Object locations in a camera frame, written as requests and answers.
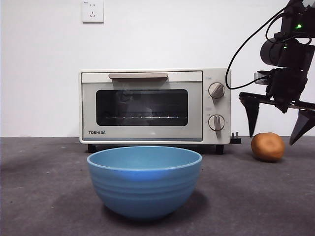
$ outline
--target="bowl rim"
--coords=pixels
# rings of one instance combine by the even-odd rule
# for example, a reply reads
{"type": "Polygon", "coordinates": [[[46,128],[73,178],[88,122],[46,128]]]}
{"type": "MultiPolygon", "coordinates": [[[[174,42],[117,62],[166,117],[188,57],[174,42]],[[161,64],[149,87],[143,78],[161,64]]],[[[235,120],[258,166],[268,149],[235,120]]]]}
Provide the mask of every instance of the bowl rim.
{"type": "Polygon", "coordinates": [[[92,165],[92,166],[95,166],[95,167],[99,167],[99,168],[102,168],[102,169],[108,169],[108,170],[116,170],[116,171],[164,171],[164,170],[175,170],[175,169],[181,169],[181,168],[185,168],[185,167],[189,167],[189,166],[193,166],[199,162],[201,162],[202,160],[202,156],[200,153],[196,152],[196,151],[192,151],[192,150],[189,150],[189,149],[185,149],[185,148],[180,148],[180,147],[166,147],[166,146],[132,146],[132,147],[116,147],[116,148],[111,148],[111,149],[107,149],[107,150],[102,150],[102,151],[98,151],[98,152],[95,152],[91,155],[88,156],[87,158],[87,162],[92,165]],[[197,154],[198,156],[198,159],[194,162],[191,162],[191,163],[188,163],[188,164],[185,164],[185,165],[180,165],[180,166],[173,166],[173,167],[166,167],[166,168],[149,168],[149,169],[131,169],[131,168],[119,168],[119,167],[110,167],[110,166],[103,166],[103,165],[99,165],[99,164],[96,164],[94,162],[92,162],[90,159],[97,155],[97,154],[100,154],[102,152],[107,152],[107,151],[111,151],[113,149],[125,149],[125,148],[169,148],[169,149],[181,149],[181,150],[185,150],[185,151],[188,151],[188,152],[191,152],[193,154],[197,154]]]}

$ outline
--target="toaster oven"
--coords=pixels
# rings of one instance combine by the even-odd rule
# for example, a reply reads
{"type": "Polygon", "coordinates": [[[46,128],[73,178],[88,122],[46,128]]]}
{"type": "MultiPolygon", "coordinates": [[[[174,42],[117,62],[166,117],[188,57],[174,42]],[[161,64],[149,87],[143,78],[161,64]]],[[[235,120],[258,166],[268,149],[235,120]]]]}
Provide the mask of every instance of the toaster oven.
{"type": "Polygon", "coordinates": [[[89,151],[98,144],[222,147],[230,142],[225,73],[225,68],[82,70],[80,142],[89,151]]]}

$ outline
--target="power plug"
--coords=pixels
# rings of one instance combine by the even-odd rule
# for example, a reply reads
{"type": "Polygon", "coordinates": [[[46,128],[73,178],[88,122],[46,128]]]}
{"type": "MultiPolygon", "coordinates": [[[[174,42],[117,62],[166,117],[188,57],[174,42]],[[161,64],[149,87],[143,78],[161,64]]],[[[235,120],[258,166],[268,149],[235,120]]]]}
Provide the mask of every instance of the power plug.
{"type": "Polygon", "coordinates": [[[242,141],[241,141],[241,138],[238,137],[238,132],[236,132],[236,137],[234,136],[234,133],[232,133],[230,144],[241,144],[241,143],[242,141]]]}

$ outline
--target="toshiba logo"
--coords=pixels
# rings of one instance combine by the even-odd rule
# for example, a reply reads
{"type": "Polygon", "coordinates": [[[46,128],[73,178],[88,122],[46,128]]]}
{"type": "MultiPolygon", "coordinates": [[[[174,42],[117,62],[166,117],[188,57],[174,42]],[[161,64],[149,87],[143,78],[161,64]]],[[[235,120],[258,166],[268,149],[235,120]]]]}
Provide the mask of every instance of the toshiba logo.
{"type": "Polygon", "coordinates": [[[88,131],[89,134],[106,134],[105,131],[88,131]]]}

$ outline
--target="oven door handle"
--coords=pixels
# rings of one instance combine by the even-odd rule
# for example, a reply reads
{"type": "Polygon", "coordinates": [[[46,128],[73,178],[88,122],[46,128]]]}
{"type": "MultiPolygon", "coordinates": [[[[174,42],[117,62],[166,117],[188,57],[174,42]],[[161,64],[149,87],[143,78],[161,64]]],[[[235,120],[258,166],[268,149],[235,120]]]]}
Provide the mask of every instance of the oven door handle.
{"type": "Polygon", "coordinates": [[[137,79],[137,80],[167,80],[168,73],[111,73],[108,77],[115,79],[137,79]]]}

